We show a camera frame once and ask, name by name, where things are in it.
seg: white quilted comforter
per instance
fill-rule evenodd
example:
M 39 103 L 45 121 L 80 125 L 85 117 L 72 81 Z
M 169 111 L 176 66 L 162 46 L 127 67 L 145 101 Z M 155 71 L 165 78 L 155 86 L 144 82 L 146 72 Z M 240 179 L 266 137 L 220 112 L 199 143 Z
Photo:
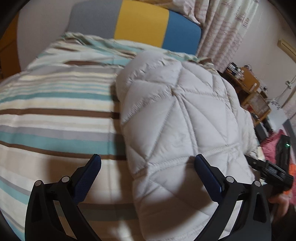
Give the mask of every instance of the white quilted comforter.
M 251 183 L 244 157 L 257 152 L 251 116 L 217 72 L 157 52 L 138 55 L 116 85 L 142 234 L 145 240 L 192 241 L 217 207 L 194 170 L 194 157 L 202 153 L 225 176 Z

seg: wall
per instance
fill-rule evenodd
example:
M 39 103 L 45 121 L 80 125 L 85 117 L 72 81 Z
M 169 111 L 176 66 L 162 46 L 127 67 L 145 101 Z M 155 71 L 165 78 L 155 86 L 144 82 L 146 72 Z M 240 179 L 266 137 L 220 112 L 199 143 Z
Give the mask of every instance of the wall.
M 284 38 L 296 48 L 296 37 L 290 27 L 267 0 L 260 0 L 258 10 L 233 58 L 238 66 L 250 64 L 255 76 L 268 87 L 268 98 L 275 98 L 285 89 L 285 82 L 296 75 L 296 63 L 278 46 Z M 283 104 L 291 90 L 281 98 Z

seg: quilted stitching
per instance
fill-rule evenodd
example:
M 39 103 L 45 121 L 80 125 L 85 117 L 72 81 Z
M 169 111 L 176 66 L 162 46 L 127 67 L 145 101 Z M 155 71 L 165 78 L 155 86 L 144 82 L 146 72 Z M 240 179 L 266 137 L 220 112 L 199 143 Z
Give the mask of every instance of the quilted stitching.
M 136 82 L 139 84 L 139 81 L 158 84 L 158 93 L 143 89 L 143 96 L 133 100 L 135 95 L 132 91 L 133 84 Z M 198 213 L 192 213 L 190 214 L 192 218 L 186 218 L 184 216 L 184 213 L 187 213 L 186 205 L 204 214 L 212 214 L 216 207 L 216 204 L 211 202 L 204 204 L 209 197 L 193 170 L 192 157 L 201 151 L 210 164 L 220 167 L 224 174 L 239 178 L 240 173 L 243 172 L 243 176 L 247 177 L 244 181 L 251 183 L 254 176 L 243 157 L 240 143 L 247 147 L 252 146 L 250 145 L 250 139 L 254 137 L 252 125 L 244 120 L 247 116 L 245 112 L 238 111 L 240 106 L 237 106 L 237 96 L 232 87 L 218 75 L 203 69 L 201 65 L 180 63 L 175 59 L 160 54 L 154 55 L 151 52 L 142 53 L 119 74 L 117 87 L 119 86 L 120 90 L 117 89 L 117 92 L 122 95 L 120 100 L 123 101 L 124 111 L 121 113 L 121 121 L 126 145 L 133 147 L 137 144 L 132 138 L 136 135 L 147 146 L 142 150 L 145 156 L 141 154 L 142 152 L 135 150 L 146 161 L 145 165 L 140 165 L 137 158 L 133 156 L 128 160 L 132 164 L 130 168 L 135 178 L 134 201 L 144 238 L 187 241 L 190 235 L 199 232 L 206 222 Z M 165 99 L 168 99 L 170 105 L 157 105 L 160 100 Z M 168 112 L 163 121 L 158 121 L 159 114 L 165 111 L 161 106 L 167 106 Z M 152 133 L 147 126 L 141 127 L 143 121 L 150 129 L 159 129 L 158 134 L 151 136 Z M 233 133 L 235 129 L 238 129 L 239 133 Z M 230 136 L 235 137 L 235 143 L 233 140 L 229 142 Z M 153 188 L 152 183 L 159 185 L 162 189 Z M 164 190 L 171 193 L 174 198 L 166 198 L 167 194 Z M 162 215 L 155 210 L 159 210 L 158 205 L 163 205 L 161 204 L 163 199 L 166 200 L 166 205 L 160 209 L 164 213 Z M 183 222 L 172 226 L 170 230 L 162 230 L 161 223 L 172 221 L 165 215 L 166 213 L 171 216 L 171 212 L 178 213 L 179 216 L 176 218 L 180 220 L 184 216 Z

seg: wrinkled fabric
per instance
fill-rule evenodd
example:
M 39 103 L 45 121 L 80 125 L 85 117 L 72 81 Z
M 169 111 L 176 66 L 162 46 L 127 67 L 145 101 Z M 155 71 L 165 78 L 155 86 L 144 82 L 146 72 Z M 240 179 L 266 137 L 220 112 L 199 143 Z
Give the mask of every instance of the wrinkled fabric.
M 257 153 L 250 114 L 217 72 L 153 51 L 139 54 L 120 72 L 116 89 L 145 240 L 194 240 L 217 208 L 194 170 L 194 157 L 202 153 L 225 176 L 252 183 L 244 157 Z

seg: striped bed sheet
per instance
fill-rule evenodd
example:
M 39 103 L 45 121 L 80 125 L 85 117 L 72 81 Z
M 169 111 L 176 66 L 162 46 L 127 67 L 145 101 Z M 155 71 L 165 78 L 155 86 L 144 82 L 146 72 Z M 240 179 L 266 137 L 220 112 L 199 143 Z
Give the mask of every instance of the striped bed sheet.
M 101 156 L 102 168 L 80 210 L 102 240 L 143 240 L 115 80 L 144 50 L 203 60 L 130 41 L 65 33 L 24 72 L 0 84 L 0 209 L 21 240 L 34 182 L 57 182 L 94 153 Z M 73 237 L 58 203 L 56 209 Z

